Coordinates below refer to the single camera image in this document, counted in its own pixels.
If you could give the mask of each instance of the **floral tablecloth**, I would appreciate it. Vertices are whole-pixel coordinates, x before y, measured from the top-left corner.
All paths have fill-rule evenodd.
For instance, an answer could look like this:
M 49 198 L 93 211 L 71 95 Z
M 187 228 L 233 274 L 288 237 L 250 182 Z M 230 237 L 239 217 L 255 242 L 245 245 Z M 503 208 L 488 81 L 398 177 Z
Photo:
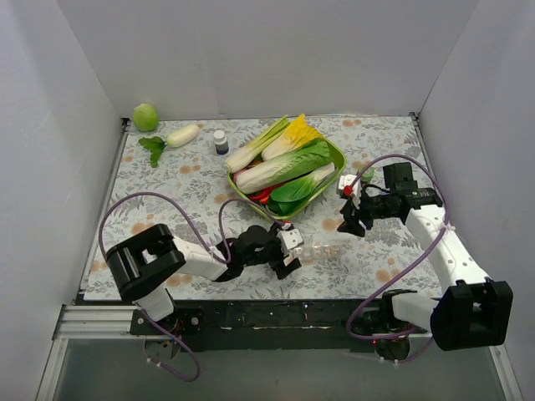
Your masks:
M 307 118 L 324 136 L 345 153 L 345 173 L 354 173 L 363 163 L 378 156 L 401 153 L 424 163 L 414 126 L 409 117 L 322 116 Z M 231 152 L 260 134 L 274 119 L 214 119 L 203 121 L 163 121 L 149 135 L 165 138 L 186 124 L 198 124 L 201 131 L 191 143 L 167 149 L 160 166 L 150 167 L 149 154 L 138 139 L 147 136 L 130 128 L 117 173 L 110 204 L 132 192 L 152 190 L 176 199 L 184 207 L 205 240 L 217 244 L 217 212 L 223 201 L 235 196 L 227 183 L 223 163 L 214 149 L 216 129 L 227 133 Z M 424 174 L 414 168 L 420 185 L 429 185 Z M 373 182 L 382 185 L 382 172 Z M 210 282 L 201 277 L 175 274 L 166 282 L 175 299 L 329 299 L 366 297 L 400 272 L 421 253 L 419 245 L 399 220 L 376 221 L 365 238 L 336 231 L 342 222 L 339 209 L 344 202 L 330 186 L 312 205 L 294 217 L 307 245 L 338 245 L 339 259 L 304 263 L 286 279 L 279 281 L 268 266 L 252 266 L 229 282 Z M 144 229 L 167 224 L 175 235 L 195 241 L 191 228 L 171 205 L 144 197 L 131 200 L 110 217 L 104 231 L 106 249 Z M 235 203 L 224 214 L 226 233 L 237 236 L 250 225 L 269 227 L 270 223 L 248 206 Z M 441 293 L 438 279 L 426 261 L 394 287 L 417 290 L 435 297 Z M 97 250 L 89 274 L 84 299 L 119 300 L 110 269 Z

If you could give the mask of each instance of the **gray wall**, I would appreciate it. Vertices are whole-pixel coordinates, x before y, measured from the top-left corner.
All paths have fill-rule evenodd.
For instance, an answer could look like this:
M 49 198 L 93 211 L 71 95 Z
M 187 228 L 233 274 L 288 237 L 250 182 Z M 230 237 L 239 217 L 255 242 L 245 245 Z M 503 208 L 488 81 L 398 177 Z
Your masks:
M 33 399 L 120 120 L 54 0 L 0 0 L 0 399 Z
M 477 0 L 58 0 L 121 116 L 419 111 Z
M 481 0 L 422 111 L 468 249 L 515 294 L 506 346 L 535 399 L 535 2 Z

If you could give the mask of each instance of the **vegetable basket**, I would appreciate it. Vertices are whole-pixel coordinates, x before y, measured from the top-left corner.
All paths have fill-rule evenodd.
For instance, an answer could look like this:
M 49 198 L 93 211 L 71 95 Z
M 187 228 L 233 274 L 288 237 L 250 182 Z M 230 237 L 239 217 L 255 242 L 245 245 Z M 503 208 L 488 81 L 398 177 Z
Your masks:
M 303 200 L 303 203 L 301 205 L 299 205 L 298 207 L 296 207 L 292 213 L 288 214 L 288 215 L 285 215 L 285 216 L 279 216 L 277 215 L 276 213 L 273 213 L 272 211 L 269 211 L 269 213 L 271 215 L 273 215 L 277 220 L 290 220 L 292 217 L 294 217 L 295 215 L 297 215 L 300 211 L 302 211 L 305 207 L 307 207 L 308 205 L 310 205 L 317 197 L 319 194 L 321 194 L 325 189 L 327 189 L 328 186 L 330 186 L 331 184 L 333 184 L 334 182 L 336 182 L 338 180 L 338 177 L 340 177 L 340 175 L 342 174 L 342 172 L 344 171 L 345 169 L 345 165 L 347 163 L 347 160 L 345 159 L 345 156 L 344 156 L 344 153 L 335 145 L 333 144 L 330 140 L 324 138 L 325 142 L 327 142 L 327 145 L 329 146 L 329 153 L 331 155 L 331 157 L 333 158 L 333 163 L 334 163 L 334 166 L 336 167 L 336 173 L 334 175 L 332 175 L 328 180 L 326 180 L 324 183 L 322 183 L 321 186 L 319 186 L 318 188 L 316 188 L 316 190 L 314 191 L 314 193 L 312 194 L 312 196 L 310 196 L 308 199 L 305 199 Z M 241 196 L 241 198 L 243 199 L 249 199 L 247 198 L 247 196 L 241 192 L 236 184 L 234 184 L 234 181 L 232 181 L 232 174 L 231 173 L 227 173 L 227 179 L 228 179 L 228 182 L 229 184 L 232 186 L 232 188 L 234 188 L 234 190 Z M 265 209 L 263 206 L 253 206 L 253 205 L 250 205 L 258 214 L 268 218 L 268 216 L 266 215 L 265 213 Z

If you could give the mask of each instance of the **table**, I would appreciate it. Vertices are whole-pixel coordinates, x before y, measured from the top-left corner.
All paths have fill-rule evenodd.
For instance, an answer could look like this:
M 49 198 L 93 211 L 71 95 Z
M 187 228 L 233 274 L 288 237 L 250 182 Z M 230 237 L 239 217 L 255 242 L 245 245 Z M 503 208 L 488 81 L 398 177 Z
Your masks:
M 141 133 L 131 126 L 120 167 L 115 177 L 110 205 L 130 193 L 151 190 L 168 195 L 184 207 L 206 241 L 217 244 L 217 212 L 221 203 L 236 196 L 227 183 L 223 167 L 226 156 L 216 154 L 212 134 L 222 129 L 227 134 L 231 153 L 260 134 L 275 119 L 214 119 L 162 121 L 154 133 Z M 345 174 L 354 173 L 367 161 L 380 155 L 401 153 L 425 163 L 420 142 L 410 117 L 317 116 L 307 118 L 325 137 L 346 155 Z M 149 152 L 139 138 L 158 135 L 165 138 L 186 124 L 198 124 L 197 138 L 179 149 L 166 149 L 160 165 L 150 167 Z M 420 186 L 430 182 L 414 168 Z M 382 171 L 373 182 L 383 184 Z M 399 220 L 376 221 L 365 238 L 336 231 L 342 222 L 339 209 L 344 201 L 330 186 L 313 204 L 293 218 L 307 245 L 338 245 L 339 259 L 304 263 L 284 280 L 278 280 L 268 266 L 247 267 L 229 282 L 210 282 L 202 277 L 176 273 L 166 281 L 173 298 L 198 300 L 240 299 L 340 299 L 367 297 L 403 270 L 421 253 L 412 235 Z M 175 235 L 196 241 L 180 213 L 163 200 L 144 197 L 131 200 L 110 217 L 104 230 L 106 249 L 157 223 L 167 224 Z M 253 224 L 269 227 L 248 206 L 232 204 L 226 208 L 224 225 L 229 236 L 237 236 Z M 97 249 L 92 256 L 86 301 L 115 301 L 120 296 L 110 269 Z M 425 261 L 394 288 L 417 290 L 428 297 L 441 294 L 438 278 Z

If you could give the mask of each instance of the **bottle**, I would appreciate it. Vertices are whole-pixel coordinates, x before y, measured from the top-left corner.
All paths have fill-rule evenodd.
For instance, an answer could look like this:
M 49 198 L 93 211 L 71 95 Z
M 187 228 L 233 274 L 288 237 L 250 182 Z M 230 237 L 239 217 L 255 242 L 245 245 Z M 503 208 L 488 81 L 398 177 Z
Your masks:
M 214 132 L 214 144 L 216 145 L 216 152 L 218 155 L 226 155 L 228 153 L 227 137 L 220 129 Z

